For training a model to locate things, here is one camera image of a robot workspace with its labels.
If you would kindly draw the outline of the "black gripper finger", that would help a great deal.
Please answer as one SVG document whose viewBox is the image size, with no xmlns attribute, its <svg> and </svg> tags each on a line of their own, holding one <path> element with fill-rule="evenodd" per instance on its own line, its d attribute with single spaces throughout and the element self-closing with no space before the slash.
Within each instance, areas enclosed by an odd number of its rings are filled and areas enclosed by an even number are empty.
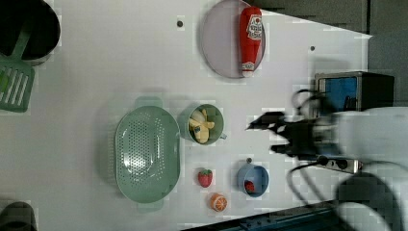
<svg viewBox="0 0 408 231">
<path fill-rule="evenodd" d="M 266 112 L 254 121 L 250 122 L 247 130 L 270 130 L 276 132 L 279 127 L 284 125 L 284 116 L 282 112 Z"/>
<path fill-rule="evenodd" d="M 296 154 L 296 149 L 290 144 L 275 144 L 270 147 L 270 150 L 288 156 L 294 156 Z"/>
</svg>

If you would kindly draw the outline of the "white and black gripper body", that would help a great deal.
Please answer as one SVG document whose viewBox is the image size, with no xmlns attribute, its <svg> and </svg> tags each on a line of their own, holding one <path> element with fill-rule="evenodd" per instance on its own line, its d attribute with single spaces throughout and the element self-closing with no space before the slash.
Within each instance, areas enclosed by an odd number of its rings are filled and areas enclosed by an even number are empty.
<svg viewBox="0 0 408 231">
<path fill-rule="evenodd" d="M 285 122 L 283 137 L 289 142 L 284 153 L 299 159 L 316 159 L 318 156 L 338 156 L 340 147 L 325 135 L 316 132 L 315 119 Z"/>
</svg>

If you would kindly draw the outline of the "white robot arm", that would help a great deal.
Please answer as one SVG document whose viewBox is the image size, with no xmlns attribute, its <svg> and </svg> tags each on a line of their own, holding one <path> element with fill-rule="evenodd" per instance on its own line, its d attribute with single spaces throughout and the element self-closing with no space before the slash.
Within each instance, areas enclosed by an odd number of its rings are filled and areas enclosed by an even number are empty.
<svg viewBox="0 0 408 231">
<path fill-rule="evenodd" d="M 361 204 L 377 213 L 390 231 L 407 231 L 407 109 L 383 107 L 364 111 L 324 112 L 289 120 L 266 112 L 248 125 L 286 139 L 271 150 L 288 156 L 355 161 L 357 171 L 335 190 L 342 204 Z"/>
</svg>

